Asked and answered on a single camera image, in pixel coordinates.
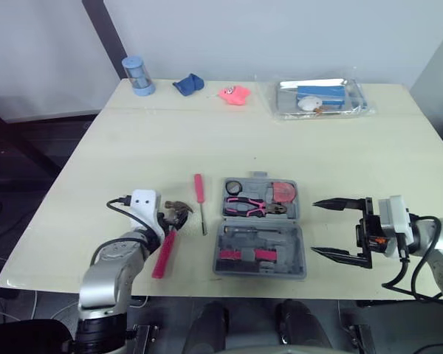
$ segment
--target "pink toy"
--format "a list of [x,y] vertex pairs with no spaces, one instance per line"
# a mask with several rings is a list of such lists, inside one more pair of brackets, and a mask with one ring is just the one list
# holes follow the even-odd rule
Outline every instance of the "pink toy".
[[226,100],[229,105],[243,105],[251,91],[243,86],[231,86],[219,91],[219,96]]

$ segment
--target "red screwdriver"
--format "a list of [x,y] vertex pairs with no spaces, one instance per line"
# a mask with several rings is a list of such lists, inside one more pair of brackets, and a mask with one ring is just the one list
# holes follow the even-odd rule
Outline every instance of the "red screwdriver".
[[197,194],[197,203],[200,205],[200,215],[202,216],[202,234],[207,234],[207,228],[205,227],[205,218],[204,218],[204,210],[202,208],[202,204],[205,201],[204,197],[204,182],[202,180],[202,175],[197,173],[193,177],[193,182],[195,184],[195,193]]

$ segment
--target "hammer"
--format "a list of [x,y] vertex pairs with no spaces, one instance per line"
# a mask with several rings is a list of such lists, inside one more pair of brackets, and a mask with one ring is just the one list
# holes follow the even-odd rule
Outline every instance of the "hammer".
[[176,239],[177,230],[180,230],[184,226],[189,212],[193,212],[186,203],[181,201],[166,201],[164,207],[172,210],[173,217],[171,219],[164,219],[164,222],[169,226],[169,233],[161,245],[161,250],[159,251],[159,256],[156,265],[154,266],[153,274],[151,275],[156,279],[164,277],[165,267],[171,256],[171,250]]

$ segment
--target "black pole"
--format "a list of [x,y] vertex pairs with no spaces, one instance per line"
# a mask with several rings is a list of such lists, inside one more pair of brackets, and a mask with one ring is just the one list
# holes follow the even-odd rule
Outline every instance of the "black pole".
[[56,178],[61,171],[49,157],[44,155],[34,145],[28,142],[24,137],[13,129],[0,118],[0,135],[8,142],[15,145],[15,148],[20,150],[26,157],[33,160],[39,167],[45,170],[51,177]]
[[126,73],[121,61],[128,55],[125,48],[123,48],[120,36],[111,21],[109,11],[106,9],[103,0],[82,0],[82,5],[86,9],[95,32],[97,32],[98,38],[100,38],[118,76],[120,79],[125,79]]

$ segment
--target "pink pliers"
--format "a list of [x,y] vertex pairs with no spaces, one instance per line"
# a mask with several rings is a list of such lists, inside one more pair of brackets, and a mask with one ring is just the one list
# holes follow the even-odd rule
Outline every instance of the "pink pliers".
[[287,208],[280,204],[266,204],[262,199],[251,199],[246,197],[229,197],[225,199],[226,203],[243,203],[256,207],[251,210],[237,210],[233,208],[225,208],[224,213],[227,216],[257,216],[263,218],[267,213],[269,214],[284,214]]

